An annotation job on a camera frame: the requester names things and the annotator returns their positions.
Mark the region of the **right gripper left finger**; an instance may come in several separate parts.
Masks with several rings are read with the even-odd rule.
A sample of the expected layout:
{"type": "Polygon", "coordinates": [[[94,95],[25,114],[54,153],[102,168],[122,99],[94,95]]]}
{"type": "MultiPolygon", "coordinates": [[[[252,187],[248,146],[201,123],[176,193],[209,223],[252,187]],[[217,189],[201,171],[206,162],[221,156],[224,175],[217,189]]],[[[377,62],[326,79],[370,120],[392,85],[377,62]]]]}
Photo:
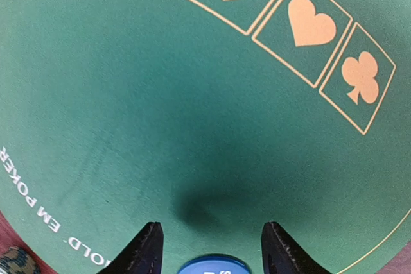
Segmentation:
{"type": "Polygon", "coordinates": [[[148,222],[98,274],[161,274],[163,248],[161,224],[148,222]]]}

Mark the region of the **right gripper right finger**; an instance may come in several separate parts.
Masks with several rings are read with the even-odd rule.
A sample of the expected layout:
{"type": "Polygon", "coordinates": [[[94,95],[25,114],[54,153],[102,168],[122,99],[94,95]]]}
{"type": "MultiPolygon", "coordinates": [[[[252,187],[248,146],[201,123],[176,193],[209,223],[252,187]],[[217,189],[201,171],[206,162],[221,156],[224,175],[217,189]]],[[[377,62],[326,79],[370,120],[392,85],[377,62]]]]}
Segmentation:
{"type": "Polygon", "coordinates": [[[330,274],[277,222],[263,225],[261,251],[264,273],[330,274]]]}

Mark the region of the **blue small blind button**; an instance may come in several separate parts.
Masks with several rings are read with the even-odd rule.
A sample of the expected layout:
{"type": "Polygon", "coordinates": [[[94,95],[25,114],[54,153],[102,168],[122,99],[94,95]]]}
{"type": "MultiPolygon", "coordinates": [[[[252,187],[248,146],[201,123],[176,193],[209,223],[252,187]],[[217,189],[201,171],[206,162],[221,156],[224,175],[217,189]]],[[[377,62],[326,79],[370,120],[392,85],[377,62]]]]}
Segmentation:
{"type": "Polygon", "coordinates": [[[178,274],[250,274],[250,270],[243,262],[234,257],[222,255],[208,255],[197,257],[177,272],[178,274]]]}

